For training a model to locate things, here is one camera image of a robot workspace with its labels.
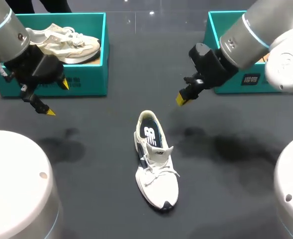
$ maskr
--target yellow gripper fingertip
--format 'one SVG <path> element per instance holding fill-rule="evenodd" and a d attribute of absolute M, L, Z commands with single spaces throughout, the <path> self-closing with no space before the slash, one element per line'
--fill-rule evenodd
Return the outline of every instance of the yellow gripper fingertip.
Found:
<path fill-rule="evenodd" d="M 51 109 L 49 109 L 49 110 L 47 111 L 47 115 L 48 115 L 48 116 L 56 116 L 56 114 L 55 114 Z"/>
<path fill-rule="evenodd" d="M 68 82 L 67 82 L 67 79 L 66 79 L 66 78 L 63 80 L 63 85 L 64 85 L 67 89 L 69 89 L 69 85 L 68 85 Z"/>
<path fill-rule="evenodd" d="M 183 97 L 181 96 L 181 93 L 178 93 L 177 97 L 176 97 L 176 102 L 179 106 L 183 106 L 184 104 L 186 104 L 188 101 L 184 100 Z"/>

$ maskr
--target person's leg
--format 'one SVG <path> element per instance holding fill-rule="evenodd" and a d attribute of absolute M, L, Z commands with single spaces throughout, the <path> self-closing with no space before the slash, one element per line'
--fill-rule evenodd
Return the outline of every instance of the person's leg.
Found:
<path fill-rule="evenodd" d="M 48 12 L 65 13 L 71 12 L 67 0 L 40 0 Z"/>
<path fill-rule="evenodd" d="M 35 13 L 31 0 L 6 0 L 15 14 Z"/>

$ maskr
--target white shoe upper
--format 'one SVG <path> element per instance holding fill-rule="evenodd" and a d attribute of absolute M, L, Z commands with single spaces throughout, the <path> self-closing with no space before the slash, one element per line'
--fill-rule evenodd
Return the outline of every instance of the white shoe upper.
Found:
<path fill-rule="evenodd" d="M 140 136 L 142 120 L 150 116 L 159 128 L 162 147 L 154 147 L 149 144 L 147 138 Z M 137 150 L 139 151 L 138 147 L 140 147 L 141 151 L 139 156 L 142 156 L 135 175 L 140 190 L 147 201 L 158 209 L 174 206 L 178 199 L 179 188 L 176 177 L 178 173 L 174 170 L 171 159 L 173 147 L 168 147 L 162 127 L 153 112 L 141 113 L 134 135 Z"/>
<path fill-rule="evenodd" d="M 37 45 L 43 53 L 57 57 L 81 58 L 99 51 L 100 43 L 97 38 L 76 33 L 71 27 L 60 27 L 51 24 L 45 30 L 26 28 L 31 43 Z"/>

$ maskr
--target shoe sole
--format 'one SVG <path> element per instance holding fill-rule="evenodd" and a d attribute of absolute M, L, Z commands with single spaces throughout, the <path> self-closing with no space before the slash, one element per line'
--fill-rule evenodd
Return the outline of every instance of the shoe sole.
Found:
<path fill-rule="evenodd" d="M 98 50 L 89 56 L 81 57 L 81 58 L 66 58 L 66 57 L 58 57 L 59 61 L 63 62 L 64 64 L 74 65 L 74 64 L 85 64 L 90 61 L 94 61 L 98 59 L 101 55 L 101 51 Z"/>
<path fill-rule="evenodd" d="M 137 139 L 136 139 L 136 132 L 134 132 L 134 144 L 135 144 L 135 149 L 136 149 L 136 152 L 138 153 L 138 149 L 137 149 Z M 149 200 L 148 198 L 146 197 L 145 193 L 144 193 L 144 190 L 142 189 L 142 186 L 139 182 L 139 180 L 136 179 L 136 183 L 137 183 L 137 186 L 138 188 L 140 189 L 140 192 L 143 194 L 145 200 L 149 203 L 149 205 L 151 205 L 154 209 L 160 211 L 160 212 L 167 212 L 169 210 L 171 210 L 172 208 L 174 208 L 174 206 L 171 205 L 171 207 L 169 208 L 165 208 L 164 206 L 162 208 L 158 208 L 156 206 L 154 206 Z"/>

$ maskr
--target robotic arm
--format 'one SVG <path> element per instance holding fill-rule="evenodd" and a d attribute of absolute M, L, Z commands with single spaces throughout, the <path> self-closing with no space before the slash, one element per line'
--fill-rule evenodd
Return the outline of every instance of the robotic arm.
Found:
<path fill-rule="evenodd" d="M 15 78 L 21 86 L 20 97 L 29 102 L 39 114 L 55 115 L 53 111 L 34 94 L 39 84 L 56 82 L 61 89 L 69 86 L 63 73 L 63 64 L 56 56 L 45 55 L 35 45 L 25 27 L 12 12 L 5 0 L 0 0 L 0 74 L 11 82 Z"/>
<path fill-rule="evenodd" d="M 204 89 L 223 85 L 268 52 L 268 82 L 279 91 L 293 93 L 293 0 L 256 1 L 221 36 L 219 45 L 212 50 L 198 43 L 189 51 L 197 73 L 184 78 L 188 86 L 179 91 L 180 106 L 197 99 Z"/>

